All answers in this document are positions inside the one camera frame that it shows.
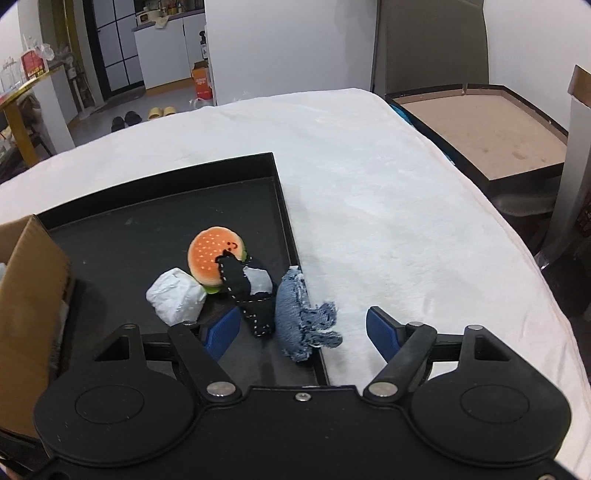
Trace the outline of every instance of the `denim fabric scrap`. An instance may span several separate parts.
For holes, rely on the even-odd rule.
[[[327,331],[336,324],[334,302],[312,308],[300,267],[290,267],[281,279],[275,301],[275,335],[294,362],[307,360],[314,347],[338,347],[343,337]]]

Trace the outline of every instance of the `yellow slipper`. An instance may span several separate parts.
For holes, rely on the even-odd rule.
[[[164,116],[169,116],[169,115],[172,115],[174,113],[177,113],[177,110],[173,106],[168,106],[168,107],[166,107],[164,109]]]
[[[162,116],[162,109],[155,106],[148,113],[148,120],[154,120],[155,118],[160,118],[161,116]]]

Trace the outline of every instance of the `white blanket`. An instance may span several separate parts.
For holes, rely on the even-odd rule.
[[[368,307],[442,333],[485,325],[552,380],[573,422],[558,460],[591,478],[591,391],[568,320],[484,195],[378,97],[310,92],[206,107],[60,154],[0,186],[0,222],[175,168],[273,152],[311,300],[334,300],[333,384],[384,366]]]

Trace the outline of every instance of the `door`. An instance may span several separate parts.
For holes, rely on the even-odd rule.
[[[189,68],[198,61],[203,61],[201,53],[200,32],[205,31],[205,14],[191,15],[183,18],[183,27],[185,42],[187,43],[187,57],[189,58]]]
[[[85,0],[86,25],[105,98],[142,85],[133,29],[134,0]]]

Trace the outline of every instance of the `bottle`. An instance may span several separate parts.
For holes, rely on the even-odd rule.
[[[205,30],[201,30],[201,32],[199,32],[199,35],[201,35],[201,55],[203,56],[204,60],[207,60],[209,58],[209,53],[207,52],[207,40],[205,40]]]

